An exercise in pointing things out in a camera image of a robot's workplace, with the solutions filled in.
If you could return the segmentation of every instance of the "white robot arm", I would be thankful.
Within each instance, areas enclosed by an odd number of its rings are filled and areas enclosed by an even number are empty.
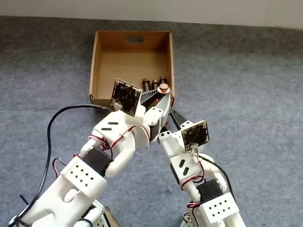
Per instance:
[[[187,141],[182,131],[190,134],[195,132],[191,129],[203,128],[207,135],[205,142],[208,142],[206,122],[193,124],[179,113],[177,118],[182,130],[175,133],[165,131],[159,135],[159,141],[167,154],[177,183],[192,200],[187,205],[181,227],[245,227],[239,208],[232,193],[227,191],[227,184],[220,170],[210,156],[201,153],[203,145],[193,144],[190,151],[185,149]],[[201,138],[194,137],[193,140],[199,141]],[[206,176],[210,178],[207,182],[204,181]],[[196,179],[200,179],[198,186],[195,184]]]

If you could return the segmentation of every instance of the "red wire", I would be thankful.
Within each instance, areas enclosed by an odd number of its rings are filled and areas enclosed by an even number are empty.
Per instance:
[[[62,165],[66,166],[66,164],[62,162],[61,158],[56,157],[56,158],[53,159],[52,166],[53,166],[53,170],[55,171],[56,178],[58,178],[58,176],[59,176],[59,173],[58,173],[57,168],[56,168],[56,161],[57,160],[59,160]]]
[[[96,136],[96,135],[92,135],[92,134],[91,134],[91,135],[89,136],[89,138],[95,138],[95,139],[98,139],[98,140],[102,141],[102,142],[103,142],[103,144],[101,145],[102,148],[103,148],[104,150],[108,150],[108,149],[113,148],[113,147],[114,147],[114,146],[123,138],[123,136],[124,136],[127,132],[131,131],[134,127],[140,127],[140,126],[138,126],[138,125],[133,125],[133,126],[129,127],[129,128],[128,128],[125,132],[123,132],[122,135],[121,135],[118,139],[116,139],[111,145],[108,144],[108,141],[107,141],[106,139],[101,138],[101,137]],[[142,128],[143,128],[144,131],[145,131],[146,138],[148,139],[148,143],[149,143],[149,145],[150,145],[150,144],[151,144],[151,141],[150,141],[150,138],[149,138],[149,136],[148,136],[148,132],[147,132],[147,130],[146,130],[143,126],[142,126]]]
[[[195,180],[195,179],[197,179],[197,178],[204,178],[204,174],[203,175],[201,175],[201,174],[196,174],[196,175],[192,175],[191,177],[189,177],[188,179],[186,179],[183,183],[182,183],[182,185],[181,185],[181,190],[183,191],[183,187],[184,187],[184,185],[185,184],[187,184],[188,182],[190,182],[190,181],[192,181],[192,180]]]

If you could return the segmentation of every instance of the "open cardboard box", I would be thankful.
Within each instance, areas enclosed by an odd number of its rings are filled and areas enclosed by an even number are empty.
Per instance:
[[[90,73],[93,104],[110,106],[115,79],[138,88],[142,80],[166,77],[175,96],[172,34],[169,31],[97,31]]]

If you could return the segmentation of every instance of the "hole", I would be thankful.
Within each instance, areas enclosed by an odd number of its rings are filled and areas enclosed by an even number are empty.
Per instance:
[[[125,41],[129,44],[141,44],[144,42],[144,38],[140,35],[130,35],[125,38]]]
[[[185,163],[185,160],[184,160],[184,159],[182,159],[182,160],[180,161],[180,163],[179,163],[179,167],[180,167],[180,168],[182,168],[182,167],[183,167],[183,165],[184,165],[184,163]]]
[[[189,171],[189,168],[186,167],[186,168],[184,169],[184,171],[183,171],[183,175],[185,176],[185,175],[188,173],[188,171]]]

